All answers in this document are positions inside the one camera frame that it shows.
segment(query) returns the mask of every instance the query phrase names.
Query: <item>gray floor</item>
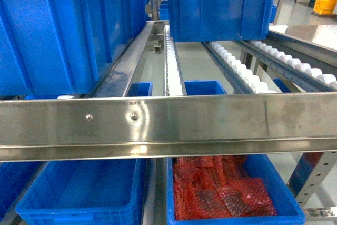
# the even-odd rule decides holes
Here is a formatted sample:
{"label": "gray floor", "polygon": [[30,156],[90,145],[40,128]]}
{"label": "gray floor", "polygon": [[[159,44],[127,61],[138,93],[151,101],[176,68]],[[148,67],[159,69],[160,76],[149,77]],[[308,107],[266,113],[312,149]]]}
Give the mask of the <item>gray floor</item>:
{"label": "gray floor", "polygon": [[312,14],[313,9],[284,0],[277,25],[336,25],[337,16],[325,17]]}

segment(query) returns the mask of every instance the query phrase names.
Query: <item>white roller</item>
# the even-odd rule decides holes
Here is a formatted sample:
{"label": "white roller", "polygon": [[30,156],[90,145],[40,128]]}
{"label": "white roller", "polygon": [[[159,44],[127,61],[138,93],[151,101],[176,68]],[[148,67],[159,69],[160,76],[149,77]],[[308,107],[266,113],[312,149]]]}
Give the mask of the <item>white roller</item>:
{"label": "white roller", "polygon": [[285,53],[282,51],[277,51],[272,54],[272,56],[276,57],[277,59],[280,59],[283,55],[285,55]]}
{"label": "white roller", "polygon": [[317,79],[323,83],[326,83],[326,84],[331,84],[332,82],[336,82],[337,79],[335,77],[335,75],[332,75],[332,74],[323,74],[323,75],[319,75],[317,77]]}
{"label": "white roller", "polygon": [[252,45],[254,45],[255,47],[258,47],[261,44],[262,44],[262,42],[260,42],[260,41],[252,41]]}
{"label": "white roller", "polygon": [[240,70],[247,70],[247,66],[244,64],[237,64],[233,67],[233,69],[238,74]]}
{"label": "white roller", "polygon": [[218,53],[221,53],[223,50],[225,50],[224,47],[218,47],[216,51],[217,51]]}
{"label": "white roller", "polygon": [[272,46],[266,46],[266,47],[263,47],[263,48],[262,48],[262,50],[263,50],[264,52],[268,52],[268,50],[272,50],[272,49],[273,49]]}
{"label": "white roller", "polygon": [[262,93],[264,91],[268,91],[268,85],[264,82],[253,82],[250,87],[253,89],[255,93]]}
{"label": "white roller", "polygon": [[291,55],[282,55],[281,56],[281,58],[280,58],[280,60],[282,61],[282,62],[287,62],[288,60],[290,60],[290,59],[292,59],[293,57],[291,56]]}
{"label": "white roller", "polygon": [[260,78],[259,78],[258,76],[256,76],[256,75],[245,76],[245,77],[243,77],[243,81],[244,81],[247,85],[251,86],[252,83],[257,83],[257,82],[259,82],[259,81],[260,81]]}
{"label": "white roller", "polygon": [[306,70],[310,69],[311,66],[309,63],[301,63],[301,64],[297,64],[295,66],[295,69],[301,71],[301,72],[305,72]]}
{"label": "white roller", "polygon": [[232,60],[232,61],[229,61],[229,65],[234,68],[236,65],[240,65],[241,64],[241,61],[240,60]]}
{"label": "white roller", "polygon": [[278,50],[275,49],[275,48],[271,48],[270,50],[267,50],[267,53],[270,54],[270,55],[273,55],[276,52],[278,52]]}
{"label": "white roller", "polygon": [[244,77],[250,77],[253,75],[253,71],[250,69],[240,69],[237,71],[238,75],[244,79]]}
{"label": "white roller", "polygon": [[289,59],[286,63],[287,65],[295,67],[297,64],[301,64],[301,60],[300,59]]}
{"label": "white roller", "polygon": [[170,96],[182,96],[183,88],[180,84],[168,85],[168,91]]}
{"label": "white roller", "polygon": [[72,95],[61,95],[57,97],[58,100],[69,100],[69,99],[74,99],[74,98],[75,96],[72,96]]}
{"label": "white roller", "polygon": [[267,47],[267,44],[261,43],[257,47],[262,50],[263,48]]}
{"label": "white roller", "polygon": [[218,49],[220,49],[220,48],[221,48],[221,45],[220,45],[220,44],[216,44],[215,47],[214,47],[215,50],[218,50]]}
{"label": "white roller", "polygon": [[225,61],[230,64],[231,61],[235,61],[236,57],[234,55],[229,55],[226,57]]}
{"label": "white roller", "polygon": [[329,86],[337,90],[337,82],[332,82],[329,84]]}
{"label": "white roller", "polygon": [[312,68],[305,71],[306,74],[312,77],[318,77],[319,75],[323,75],[323,72],[319,68]]}
{"label": "white roller", "polygon": [[220,53],[221,57],[224,58],[224,57],[228,57],[228,56],[231,56],[232,54],[230,52],[228,52],[227,50],[223,50],[221,53]]}

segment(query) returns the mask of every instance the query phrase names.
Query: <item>metal frame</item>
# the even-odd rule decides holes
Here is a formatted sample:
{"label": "metal frame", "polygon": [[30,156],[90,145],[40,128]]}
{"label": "metal frame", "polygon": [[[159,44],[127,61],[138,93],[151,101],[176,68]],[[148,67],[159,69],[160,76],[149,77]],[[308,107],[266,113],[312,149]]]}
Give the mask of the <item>metal frame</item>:
{"label": "metal frame", "polygon": [[253,90],[239,77],[232,67],[221,58],[218,52],[215,51],[209,43],[202,43],[202,45],[237,94],[253,94]]}
{"label": "metal frame", "polygon": [[303,88],[307,92],[336,91],[334,88],[328,86],[323,82],[320,82],[318,79],[315,79],[299,70],[289,67],[289,65],[253,46],[249,42],[240,41],[235,43],[242,47],[248,53],[254,55],[259,60],[256,66],[258,66],[260,62],[264,63],[265,65],[279,72],[281,75],[283,75],[293,83],[297,84],[299,87]]}
{"label": "metal frame", "polygon": [[[291,54],[294,56],[300,56],[301,60],[307,61],[312,64],[311,61],[320,61],[319,66],[329,66],[331,64],[331,58],[334,57],[334,49],[329,49],[318,45],[314,45],[295,37],[287,37],[286,35],[280,35],[278,33],[270,33],[269,39],[266,43],[272,45],[275,48],[280,49],[280,45],[288,46],[291,44],[293,51]],[[249,42],[235,42],[242,47],[241,53],[243,60],[252,60],[252,57],[256,57],[255,70],[261,64],[270,67],[272,71],[278,72],[283,77],[286,77],[290,82],[294,82],[300,87],[309,91],[331,91],[331,87],[317,82],[314,78],[309,77],[289,66],[276,58],[268,55],[266,52],[254,47]],[[288,47],[282,47],[284,52],[289,54]],[[318,52],[324,52],[323,55],[328,55],[325,58],[322,55],[317,55]],[[290,177],[287,185],[293,192],[298,203],[304,207],[309,198],[320,189],[320,185],[323,180],[328,176],[332,168],[337,163],[337,152],[320,152],[320,153],[305,153],[302,155],[299,163],[297,164],[292,176]],[[337,221],[337,207],[327,208],[308,208],[304,209],[307,217],[307,221]]]}

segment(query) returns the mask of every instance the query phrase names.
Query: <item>crate rim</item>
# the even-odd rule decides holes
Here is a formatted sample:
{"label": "crate rim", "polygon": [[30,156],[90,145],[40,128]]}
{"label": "crate rim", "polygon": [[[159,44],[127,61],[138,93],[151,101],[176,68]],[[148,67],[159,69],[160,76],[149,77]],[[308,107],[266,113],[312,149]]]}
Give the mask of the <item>crate rim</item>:
{"label": "crate rim", "polygon": [[[51,162],[55,162],[55,161],[50,161],[46,163],[43,169],[41,170],[39,176],[35,180],[38,180],[40,178],[41,174],[46,170],[46,167]],[[21,207],[21,203],[26,202],[26,199],[28,198],[29,193],[32,191],[32,189],[29,188],[27,192],[25,193],[25,195],[21,198],[19,204],[15,207],[15,212],[20,213],[20,216],[33,216],[33,215],[44,216],[44,215],[49,215],[49,214],[73,214],[73,213],[78,213],[78,211],[80,211],[81,213],[101,213],[101,212],[128,210],[132,208],[135,204],[137,204],[136,203],[137,202],[136,193],[135,193],[135,191],[137,191],[137,184],[135,184],[134,182],[137,180],[139,176],[139,173],[137,173],[137,171],[140,170],[140,167],[141,167],[141,159],[136,159],[135,169],[134,169],[134,174],[133,174],[132,190],[130,193],[130,201],[126,205],[118,206],[118,207],[27,209],[27,208]]]}

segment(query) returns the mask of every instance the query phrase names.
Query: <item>roller conveyor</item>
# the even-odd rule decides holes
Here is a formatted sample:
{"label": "roller conveyor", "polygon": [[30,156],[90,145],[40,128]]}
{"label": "roller conveyor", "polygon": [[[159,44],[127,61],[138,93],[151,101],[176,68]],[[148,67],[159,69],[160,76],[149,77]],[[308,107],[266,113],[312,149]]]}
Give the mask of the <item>roller conveyor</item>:
{"label": "roller conveyor", "polygon": [[[313,171],[302,175],[306,180],[297,182],[296,175],[301,168],[295,170],[290,180],[290,188],[292,184],[301,184],[300,190],[293,189],[293,192],[304,205],[315,190],[311,187],[312,193],[304,195],[312,180],[319,185],[317,180],[322,182],[337,161],[333,153],[337,150],[337,130],[330,124],[330,119],[337,117],[332,110],[337,106],[336,89],[329,80],[307,74],[297,65],[292,66],[291,61],[282,61],[277,53],[285,52],[292,58],[301,55],[301,64],[321,69],[322,74],[333,74],[329,71],[331,61],[321,58],[316,65],[317,57],[308,51],[293,54],[294,49],[287,51],[289,47],[284,46],[287,40],[280,37],[276,40],[273,33],[261,43],[236,42],[246,52],[240,60],[218,43],[205,42],[203,47],[233,86],[235,95],[187,97],[179,56],[169,33],[163,22],[148,22],[105,80],[91,94],[85,95],[85,99],[2,98],[0,160],[153,158],[143,224],[162,224],[165,215],[158,212],[165,210],[165,200],[160,194],[165,185],[162,157],[324,151]],[[153,40],[163,44],[166,97],[122,98],[132,83],[145,45]],[[266,44],[264,48],[259,47],[262,43]],[[331,51],[331,58],[334,57],[333,49],[324,47],[322,50]],[[249,71],[255,69],[251,68],[250,58],[259,60],[257,66],[265,64],[311,93],[273,94],[255,78],[253,70]],[[136,121],[131,118],[133,114],[137,115]],[[247,114],[253,118],[247,120]],[[202,129],[191,130],[191,126],[200,124]],[[329,166],[321,165],[327,161]],[[321,170],[322,177],[313,179],[317,170]],[[315,220],[326,219],[322,214],[327,214],[332,220],[333,210],[326,208],[317,215],[317,209],[307,209],[306,214]]]}

